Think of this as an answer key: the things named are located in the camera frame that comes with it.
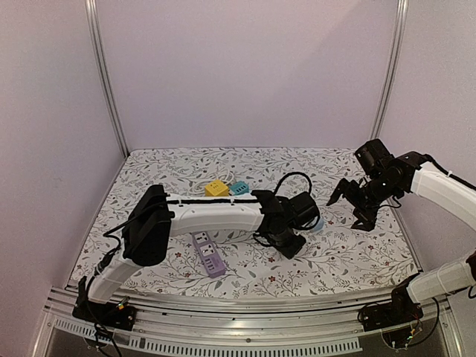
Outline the teal power strip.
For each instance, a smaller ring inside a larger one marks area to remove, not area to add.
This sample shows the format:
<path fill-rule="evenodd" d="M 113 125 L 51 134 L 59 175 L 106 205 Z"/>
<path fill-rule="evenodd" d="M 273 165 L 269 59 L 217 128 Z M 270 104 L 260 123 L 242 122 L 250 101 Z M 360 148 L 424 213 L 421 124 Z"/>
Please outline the teal power strip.
<path fill-rule="evenodd" d="M 240 196 L 246 193 L 249 193 L 249 186 L 243 181 L 238 181 L 229 187 L 231 196 Z"/>

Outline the purple power strip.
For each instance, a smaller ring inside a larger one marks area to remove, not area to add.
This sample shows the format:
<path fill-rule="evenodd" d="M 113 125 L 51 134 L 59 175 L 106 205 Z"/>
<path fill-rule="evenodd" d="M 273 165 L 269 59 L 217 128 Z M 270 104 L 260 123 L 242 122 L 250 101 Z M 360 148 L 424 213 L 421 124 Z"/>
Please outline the purple power strip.
<path fill-rule="evenodd" d="M 208 276 L 210 278 L 222 276 L 226 272 L 226 267 L 209 234 L 203 231 L 194 232 L 191 236 Z"/>

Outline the yellow cube socket adapter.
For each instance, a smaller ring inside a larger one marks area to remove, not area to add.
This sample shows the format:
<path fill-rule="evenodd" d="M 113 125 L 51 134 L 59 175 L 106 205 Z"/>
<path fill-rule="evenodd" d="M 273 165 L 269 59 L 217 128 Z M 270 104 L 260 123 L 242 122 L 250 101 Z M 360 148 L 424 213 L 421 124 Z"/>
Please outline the yellow cube socket adapter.
<path fill-rule="evenodd" d="M 209 197 L 229 196 L 228 186 L 219 179 L 206 184 L 204 191 L 205 195 Z"/>

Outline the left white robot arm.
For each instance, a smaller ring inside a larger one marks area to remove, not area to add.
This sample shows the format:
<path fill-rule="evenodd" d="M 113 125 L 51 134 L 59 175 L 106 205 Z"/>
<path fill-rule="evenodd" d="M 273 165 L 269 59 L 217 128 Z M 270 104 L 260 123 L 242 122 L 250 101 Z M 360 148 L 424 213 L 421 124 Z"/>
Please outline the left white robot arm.
<path fill-rule="evenodd" d="M 147 188 L 125 222 L 105 231 L 116 241 L 93 272 L 80 281 L 82 311 L 95 323 L 111 315 L 112 295 L 137 271 L 162 263 L 170 237 L 208 231 L 239 230 L 263 238 L 285 258 L 304 246 L 302 232 L 321 218 L 312 191 L 292 198 L 276 190 L 252 190 L 237 196 L 180 196 L 164 186 Z"/>

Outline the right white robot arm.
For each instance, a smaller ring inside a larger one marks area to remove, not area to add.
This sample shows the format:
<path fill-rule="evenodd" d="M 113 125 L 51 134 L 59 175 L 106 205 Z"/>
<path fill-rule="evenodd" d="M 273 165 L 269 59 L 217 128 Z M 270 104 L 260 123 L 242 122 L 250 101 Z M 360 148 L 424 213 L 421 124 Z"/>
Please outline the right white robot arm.
<path fill-rule="evenodd" d="M 354 155 L 366 179 L 341 179 L 327 202 L 333 205 L 346 199 L 356 218 L 354 229 L 373 230 L 383 203 L 405 194 L 424 199 L 475 228 L 475 186 L 444 169 L 431 155 L 410 151 L 395 156 L 378 138 L 367 141 Z M 421 302 L 474 285 L 475 254 L 465 254 L 400 283 L 391 292 L 385 318 L 390 324 L 400 324 Z"/>

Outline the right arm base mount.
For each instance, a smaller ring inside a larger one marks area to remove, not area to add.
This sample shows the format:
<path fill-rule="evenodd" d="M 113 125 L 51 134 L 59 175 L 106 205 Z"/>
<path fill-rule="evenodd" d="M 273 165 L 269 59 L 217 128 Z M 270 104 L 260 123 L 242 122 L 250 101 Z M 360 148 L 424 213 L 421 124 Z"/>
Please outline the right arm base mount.
<path fill-rule="evenodd" d="M 358 311 L 357 320 L 364 331 L 384 329 L 400 324 L 418 321 L 423 311 L 407 295 L 392 295 L 387 303 L 368 303 Z"/>

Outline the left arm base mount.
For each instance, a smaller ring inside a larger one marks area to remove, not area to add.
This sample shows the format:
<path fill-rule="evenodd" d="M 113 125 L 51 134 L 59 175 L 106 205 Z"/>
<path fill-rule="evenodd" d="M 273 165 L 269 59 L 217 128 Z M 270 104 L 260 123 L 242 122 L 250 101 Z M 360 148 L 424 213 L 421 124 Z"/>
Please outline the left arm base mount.
<path fill-rule="evenodd" d="M 105 327 L 132 331 L 138 310 L 129 304 L 119 307 L 117 303 L 94 303 L 89 300 L 77 301 L 72 316 Z"/>

